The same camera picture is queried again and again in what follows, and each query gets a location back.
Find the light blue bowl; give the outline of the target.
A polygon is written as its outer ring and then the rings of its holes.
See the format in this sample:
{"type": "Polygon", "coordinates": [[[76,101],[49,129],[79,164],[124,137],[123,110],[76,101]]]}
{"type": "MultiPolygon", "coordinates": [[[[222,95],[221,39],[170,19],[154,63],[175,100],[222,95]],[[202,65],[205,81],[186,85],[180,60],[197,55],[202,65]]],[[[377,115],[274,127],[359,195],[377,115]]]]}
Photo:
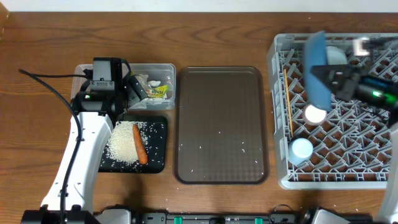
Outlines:
{"type": "Polygon", "coordinates": [[[329,65],[346,65],[348,59],[343,50],[334,46],[326,47],[327,61],[329,65]]]}

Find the yellow green snack packet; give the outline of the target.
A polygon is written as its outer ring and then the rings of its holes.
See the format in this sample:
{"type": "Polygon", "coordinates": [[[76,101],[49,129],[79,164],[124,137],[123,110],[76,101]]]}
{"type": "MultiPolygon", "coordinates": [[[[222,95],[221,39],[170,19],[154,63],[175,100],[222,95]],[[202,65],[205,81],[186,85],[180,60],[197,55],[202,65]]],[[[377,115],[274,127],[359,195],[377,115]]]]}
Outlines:
{"type": "Polygon", "coordinates": [[[150,87],[146,90],[146,93],[149,98],[166,99],[168,90],[169,87],[167,85],[162,85],[155,88],[150,87]]]}

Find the dark blue plate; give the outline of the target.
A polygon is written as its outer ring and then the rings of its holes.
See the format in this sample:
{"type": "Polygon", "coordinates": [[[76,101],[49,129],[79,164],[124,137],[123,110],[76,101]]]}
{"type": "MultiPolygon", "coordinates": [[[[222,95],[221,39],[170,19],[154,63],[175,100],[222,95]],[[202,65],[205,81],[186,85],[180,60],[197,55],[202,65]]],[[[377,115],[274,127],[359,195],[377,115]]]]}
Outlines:
{"type": "Polygon", "coordinates": [[[303,48],[303,77],[308,104],[324,110],[331,110],[331,92],[321,81],[325,66],[328,65],[325,32],[312,34],[303,48]]]}

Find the wooden chopstick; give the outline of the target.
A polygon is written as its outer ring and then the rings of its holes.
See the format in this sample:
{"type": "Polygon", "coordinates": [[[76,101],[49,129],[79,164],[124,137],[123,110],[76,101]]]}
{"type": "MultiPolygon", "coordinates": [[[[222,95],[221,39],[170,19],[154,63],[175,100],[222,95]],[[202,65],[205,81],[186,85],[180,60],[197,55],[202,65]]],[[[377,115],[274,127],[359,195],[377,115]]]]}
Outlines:
{"type": "Polygon", "coordinates": [[[286,95],[286,101],[287,101],[287,112],[288,112],[288,116],[289,116],[290,137],[293,138],[294,130],[293,130],[293,126],[292,126],[292,113],[291,113],[291,106],[290,106],[289,85],[287,82],[287,71],[285,68],[284,68],[284,83],[285,83],[285,95],[286,95]]]}

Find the pile of white rice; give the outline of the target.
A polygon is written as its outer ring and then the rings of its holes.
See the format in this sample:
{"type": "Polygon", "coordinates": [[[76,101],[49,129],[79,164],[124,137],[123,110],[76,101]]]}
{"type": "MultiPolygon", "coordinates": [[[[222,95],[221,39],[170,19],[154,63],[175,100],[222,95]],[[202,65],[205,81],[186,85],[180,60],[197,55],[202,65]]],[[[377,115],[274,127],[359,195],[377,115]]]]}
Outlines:
{"type": "Polygon", "coordinates": [[[121,162],[125,165],[133,165],[136,162],[139,163],[132,131],[132,126],[134,124],[139,129],[141,139],[146,150],[148,137],[144,134],[144,131],[146,130],[147,123],[142,121],[119,121],[116,123],[116,126],[111,133],[111,137],[106,144],[105,154],[107,158],[116,162],[121,162]]]}

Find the pink plastic cup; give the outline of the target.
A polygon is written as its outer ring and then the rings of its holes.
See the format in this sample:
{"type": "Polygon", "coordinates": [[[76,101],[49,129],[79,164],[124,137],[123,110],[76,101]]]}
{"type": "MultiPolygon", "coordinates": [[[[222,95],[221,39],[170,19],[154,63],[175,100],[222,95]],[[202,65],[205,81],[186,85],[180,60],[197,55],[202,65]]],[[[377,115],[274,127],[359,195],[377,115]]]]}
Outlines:
{"type": "Polygon", "coordinates": [[[308,104],[303,109],[304,121],[312,126],[322,124],[326,119],[327,111],[316,108],[315,106],[308,104]]]}

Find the orange carrot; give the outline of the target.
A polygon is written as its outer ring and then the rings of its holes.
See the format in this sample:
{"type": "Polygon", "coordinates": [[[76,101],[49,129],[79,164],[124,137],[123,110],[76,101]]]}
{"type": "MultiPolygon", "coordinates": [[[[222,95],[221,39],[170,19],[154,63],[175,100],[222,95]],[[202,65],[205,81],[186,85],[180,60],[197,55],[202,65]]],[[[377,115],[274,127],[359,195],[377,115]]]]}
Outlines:
{"type": "Polygon", "coordinates": [[[133,137],[134,137],[134,145],[136,148],[139,163],[142,165],[147,164],[148,156],[147,156],[145,147],[143,145],[139,129],[135,124],[132,126],[132,131],[133,131],[133,137]]]}

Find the light blue plastic cup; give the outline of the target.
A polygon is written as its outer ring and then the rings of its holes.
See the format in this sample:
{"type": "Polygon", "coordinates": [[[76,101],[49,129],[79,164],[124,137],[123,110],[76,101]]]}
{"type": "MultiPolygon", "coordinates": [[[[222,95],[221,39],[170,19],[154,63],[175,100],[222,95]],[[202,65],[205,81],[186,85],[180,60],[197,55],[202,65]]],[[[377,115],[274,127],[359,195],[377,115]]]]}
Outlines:
{"type": "Polygon", "coordinates": [[[289,162],[299,165],[310,159],[313,153],[313,144],[305,138],[298,138],[289,143],[289,162]]]}

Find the white paper napkin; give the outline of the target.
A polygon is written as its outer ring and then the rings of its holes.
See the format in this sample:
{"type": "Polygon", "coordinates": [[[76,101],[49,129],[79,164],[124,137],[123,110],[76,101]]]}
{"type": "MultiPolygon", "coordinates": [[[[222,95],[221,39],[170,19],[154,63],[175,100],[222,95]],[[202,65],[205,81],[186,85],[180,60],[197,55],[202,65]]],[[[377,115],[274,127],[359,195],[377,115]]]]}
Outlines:
{"type": "Polygon", "coordinates": [[[174,95],[174,87],[170,80],[149,80],[147,82],[150,87],[155,88],[162,85],[167,85],[169,90],[166,95],[166,99],[161,98],[145,98],[138,104],[134,105],[132,109],[134,110],[169,110],[174,105],[173,95],[174,95]]]}

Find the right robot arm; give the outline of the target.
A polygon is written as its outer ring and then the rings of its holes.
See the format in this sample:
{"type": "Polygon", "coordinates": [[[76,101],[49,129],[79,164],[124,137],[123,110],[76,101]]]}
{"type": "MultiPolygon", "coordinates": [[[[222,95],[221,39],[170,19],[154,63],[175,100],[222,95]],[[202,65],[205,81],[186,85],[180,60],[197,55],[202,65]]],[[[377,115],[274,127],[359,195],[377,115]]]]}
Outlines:
{"type": "Polygon", "coordinates": [[[397,84],[351,65],[316,65],[311,72],[338,99],[360,100],[390,113],[387,125],[391,130],[392,158],[384,199],[374,221],[397,223],[397,84]]]}

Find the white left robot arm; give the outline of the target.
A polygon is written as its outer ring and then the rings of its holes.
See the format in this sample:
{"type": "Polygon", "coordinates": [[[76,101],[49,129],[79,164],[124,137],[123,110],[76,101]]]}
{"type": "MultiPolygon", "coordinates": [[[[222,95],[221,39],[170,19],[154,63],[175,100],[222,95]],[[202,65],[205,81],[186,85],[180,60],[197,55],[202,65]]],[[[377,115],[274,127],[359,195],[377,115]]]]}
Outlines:
{"type": "Polygon", "coordinates": [[[26,210],[22,223],[131,223],[128,209],[93,214],[93,188],[103,151],[123,166],[148,162],[134,124],[115,120],[138,101],[140,83],[132,75],[93,76],[72,102],[71,130],[56,178],[38,210],[26,210]]]}

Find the clear plastic waste bin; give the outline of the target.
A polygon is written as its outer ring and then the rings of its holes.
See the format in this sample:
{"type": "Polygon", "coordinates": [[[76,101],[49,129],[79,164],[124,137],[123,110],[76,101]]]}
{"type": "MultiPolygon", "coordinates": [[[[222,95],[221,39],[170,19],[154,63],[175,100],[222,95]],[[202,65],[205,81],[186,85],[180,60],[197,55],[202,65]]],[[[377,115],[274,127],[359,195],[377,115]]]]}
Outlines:
{"type": "MultiPolygon", "coordinates": [[[[175,106],[176,96],[176,68],[171,63],[130,63],[131,72],[135,75],[147,75],[147,81],[160,81],[160,86],[167,85],[168,92],[163,100],[143,100],[128,111],[138,110],[172,110],[175,106]]],[[[75,68],[76,75],[84,75],[85,69],[92,69],[92,64],[80,64],[75,68]]],[[[86,81],[85,78],[75,77],[72,82],[71,99],[79,92],[80,87],[86,81]]]]}

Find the grey dishwasher rack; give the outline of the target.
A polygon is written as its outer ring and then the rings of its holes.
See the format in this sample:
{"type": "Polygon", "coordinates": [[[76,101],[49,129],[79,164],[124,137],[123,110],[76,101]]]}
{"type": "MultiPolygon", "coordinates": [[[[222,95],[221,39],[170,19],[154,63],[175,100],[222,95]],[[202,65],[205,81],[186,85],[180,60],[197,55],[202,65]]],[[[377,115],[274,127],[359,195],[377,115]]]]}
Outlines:
{"type": "Polygon", "coordinates": [[[333,98],[331,111],[318,126],[303,119],[307,94],[303,79],[303,46],[307,34],[278,34],[267,54],[269,86],[274,113],[275,163],[279,185],[286,190],[383,189],[387,184],[392,143],[386,110],[358,100],[333,98]],[[285,95],[287,71],[293,138],[285,95]],[[309,160],[289,162],[289,143],[308,139],[313,144],[309,160]]]}

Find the black plastic tray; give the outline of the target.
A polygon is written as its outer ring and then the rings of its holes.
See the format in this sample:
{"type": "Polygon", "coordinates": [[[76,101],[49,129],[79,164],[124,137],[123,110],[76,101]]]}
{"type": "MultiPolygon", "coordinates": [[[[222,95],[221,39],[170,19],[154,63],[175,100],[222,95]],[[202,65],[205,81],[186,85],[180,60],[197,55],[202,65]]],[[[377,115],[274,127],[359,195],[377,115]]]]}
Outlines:
{"type": "Polygon", "coordinates": [[[149,156],[149,162],[146,165],[140,165],[138,162],[133,165],[125,165],[106,157],[106,146],[99,165],[100,172],[117,173],[143,173],[157,174],[165,166],[165,148],[167,140],[167,118],[164,116],[135,116],[125,115],[121,121],[142,121],[147,123],[144,134],[148,140],[146,151],[149,156]]]}

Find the brown serving tray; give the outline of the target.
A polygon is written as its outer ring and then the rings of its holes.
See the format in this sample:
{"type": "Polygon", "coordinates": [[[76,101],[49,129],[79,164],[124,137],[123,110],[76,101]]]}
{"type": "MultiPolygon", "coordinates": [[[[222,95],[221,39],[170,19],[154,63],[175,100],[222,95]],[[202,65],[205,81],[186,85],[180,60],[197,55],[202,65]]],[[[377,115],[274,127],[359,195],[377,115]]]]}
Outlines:
{"type": "Polygon", "coordinates": [[[177,83],[174,175],[183,184],[261,184],[269,176],[262,75],[187,67],[177,83]]]}

